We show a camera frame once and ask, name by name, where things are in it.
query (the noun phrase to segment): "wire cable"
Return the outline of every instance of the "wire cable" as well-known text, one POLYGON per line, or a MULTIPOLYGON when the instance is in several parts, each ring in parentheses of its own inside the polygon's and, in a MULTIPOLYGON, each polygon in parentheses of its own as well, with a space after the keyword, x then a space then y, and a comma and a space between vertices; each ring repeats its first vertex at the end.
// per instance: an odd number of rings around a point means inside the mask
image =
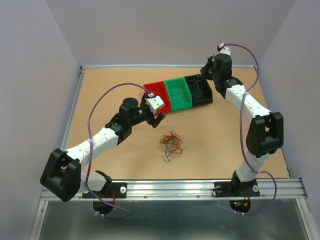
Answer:
POLYGON ((175 154, 182 154, 185 148, 181 148, 182 140, 185 136, 179 136, 176 131, 172 130, 169 131, 169 134, 165 133, 160 138, 160 146, 161 149, 164 151, 164 156, 162 156, 163 161, 166 163, 170 162, 171 159, 174 157, 175 154))
POLYGON ((116 206, 114 204, 111 204, 105 200, 103 200, 101 197, 99 197, 98 195, 96 195, 89 187, 88 185, 88 180, 89 180, 89 175, 90 175, 90 171, 91 171, 91 166, 92 166, 92 160, 93 160, 93 149, 94 149, 94 143, 92 142, 92 132, 91 132, 91 126, 90 126, 90 121, 91 121, 91 117, 97 107, 97 105, 100 103, 100 101, 109 93, 111 92, 113 89, 115 88, 118 88, 120 86, 125 86, 125 85, 132 85, 132 86, 135 86, 135 87, 138 87, 138 88, 141 88, 143 90, 145 90, 148 94, 150 94, 151 92, 146 89, 145 87, 139 85, 139 84, 136 84, 136 83, 132 83, 132 82, 124 82, 124 83, 120 83, 118 85, 115 85, 113 87, 111 87, 108 91, 106 91, 97 101, 96 103, 94 104, 90 114, 89 114, 89 117, 88 117, 88 121, 87 121, 87 126, 88 126, 88 133, 89 133, 89 139, 90 139, 90 152, 89 152, 89 163, 88 163, 88 171, 87 171, 87 174, 86 174, 86 178, 85 178, 85 187, 86 189, 91 193, 92 196, 94 196, 96 199, 98 199, 100 202, 110 206, 110 207, 113 207, 113 208, 116 208, 116 209, 119 209, 119 210, 122 210, 125 212, 124 215, 120 215, 120 216, 108 216, 108 215, 103 215, 103 214, 100 214, 99 212, 96 212, 97 215, 100 215, 102 216, 103 218, 109 218, 109 219, 121 219, 121 218, 125 218, 127 216, 130 215, 130 211, 125 209, 124 207, 121 207, 121 206, 116 206))
POLYGON ((260 213, 263 213, 264 211, 268 210, 272 204, 275 202, 276 200, 276 197, 277 197, 277 191, 278 191, 278 188, 277 188, 277 183, 276 183, 276 180, 275 178, 271 175, 270 172, 268 171, 257 171, 256 169, 254 169, 253 166, 251 166, 251 164, 249 163, 247 157, 246 157, 246 153, 245 153, 245 146, 244 146, 244 135, 243 135, 243 114, 244 114, 244 108, 245 108, 245 99, 246 99, 246 95, 247 93, 253 89, 257 83, 258 83, 258 80, 259 80, 259 77, 260 77, 260 68, 258 66, 258 60, 256 58, 256 56, 254 55, 254 53, 248 49, 247 47, 245 46, 242 46, 240 44, 235 44, 235 43, 225 43, 223 45, 223 48, 224 46, 235 46, 235 47, 239 47, 239 48, 242 48, 244 50, 247 50, 251 56, 253 57, 254 61, 255 61, 255 65, 256 65, 256 78, 255 78, 255 81, 254 83, 245 90, 244 94, 243 94, 243 97, 242 97, 242 101, 241 101, 241 107, 240 107, 240 121, 239 121, 239 128, 240 128, 240 145, 241 145, 241 152, 242 152, 242 155, 243 155, 243 159, 244 161, 246 162, 246 164, 249 166, 249 168, 256 174, 268 174, 270 176, 270 178, 272 179, 273 183, 274 183, 274 195, 273 195, 273 198, 271 200, 271 203, 259 210, 259 211, 256 211, 256 212, 248 212, 248 213, 244 213, 244 215, 256 215, 256 214, 260 214, 260 213))

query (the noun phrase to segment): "white arm segment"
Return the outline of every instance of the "white arm segment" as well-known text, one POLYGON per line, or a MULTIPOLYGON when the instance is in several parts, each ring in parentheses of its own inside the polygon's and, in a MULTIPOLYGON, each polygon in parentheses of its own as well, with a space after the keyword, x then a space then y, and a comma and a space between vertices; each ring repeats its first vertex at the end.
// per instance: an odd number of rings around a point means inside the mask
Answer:
MULTIPOLYGON (((234 85, 226 89, 225 99, 229 100, 236 108, 240 111, 241 101, 243 95, 246 91, 243 85, 234 85)), ((247 93, 244 100, 243 116, 251 123, 251 119, 255 118, 257 115, 266 116, 269 115, 271 111, 262 106, 257 100, 254 99, 250 93, 247 93)))
MULTIPOLYGON (((227 88, 225 93, 225 99, 229 100, 240 111, 241 102, 245 91, 245 86, 239 84, 234 85, 230 88, 227 88)), ((270 110, 262 106, 249 93, 246 94, 244 100, 243 116, 247 119, 249 123, 251 123, 251 120, 255 118, 257 115, 266 116, 269 115, 270 112, 270 110)), ((256 171, 259 171, 264 162, 270 157, 270 154, 267 153, 262 157, 257 158, 255 155, 247 151, 245 156, 250 165, 256 171)), ((251 170, 251 168, 247 165, 246 161, 244 160, 240 167, 236 170, 236 174, 241 182, 249 182, 257 178, 257 174, 251 170)))
MULTIPOLYGON (((117 146, 118 136, 110 128, 102 128, 96 135, 92 137, 93 142, 93 156, 95 159, 97 156, 105 152, 106 150, 117 146)), ((90 140, 86 140, 83 143, 69 148, 66 150, 67 155, 73 159, 79 159, 81 164, 81 170, 89 163, 89 153, 90 153, 90 140)), ((81 173, 81 185, 79 193, 87 192, 85 186, 86 174, 81 173)), ((106 179, 99 173, 90 173, 88 185, 93 191, 100 191, 106 183, 106 179)))

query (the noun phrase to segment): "glass panel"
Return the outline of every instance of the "glass panel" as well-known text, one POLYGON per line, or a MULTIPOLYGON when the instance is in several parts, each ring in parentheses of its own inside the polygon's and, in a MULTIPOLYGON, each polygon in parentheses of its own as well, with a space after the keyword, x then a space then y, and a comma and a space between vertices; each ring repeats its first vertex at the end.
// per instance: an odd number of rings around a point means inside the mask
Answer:
MULTIPOLYGON (((251 212, 270 200, 252 201, 251 212)), ((241 216, 228 201, 121 202, 124 219, 95 216, 92 201, 52 201, 42 240, 303 240, 308 239, 295 199, 276 200, 266 212, 241 216)))

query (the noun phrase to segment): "black bin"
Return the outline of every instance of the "black bin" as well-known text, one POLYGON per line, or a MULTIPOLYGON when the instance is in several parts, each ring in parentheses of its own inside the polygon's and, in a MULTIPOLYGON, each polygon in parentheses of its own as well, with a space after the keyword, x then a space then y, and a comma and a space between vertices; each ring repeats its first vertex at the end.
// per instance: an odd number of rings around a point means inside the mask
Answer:
POLYGON ((200 74, 185 76, 186 84, 192 97, 192 107, 211 104, 213 102, 212 89, 206 79, 200 74))

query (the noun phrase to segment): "green bin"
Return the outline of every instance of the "green bin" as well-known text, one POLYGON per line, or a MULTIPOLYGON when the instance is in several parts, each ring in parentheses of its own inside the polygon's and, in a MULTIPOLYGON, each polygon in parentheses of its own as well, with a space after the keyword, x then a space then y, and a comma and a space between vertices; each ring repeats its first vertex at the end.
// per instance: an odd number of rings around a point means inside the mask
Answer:
POLYGON ((192 108, 192 96, 184 77, 164 81, 168 92, 171 111, 179 111, 192 108))

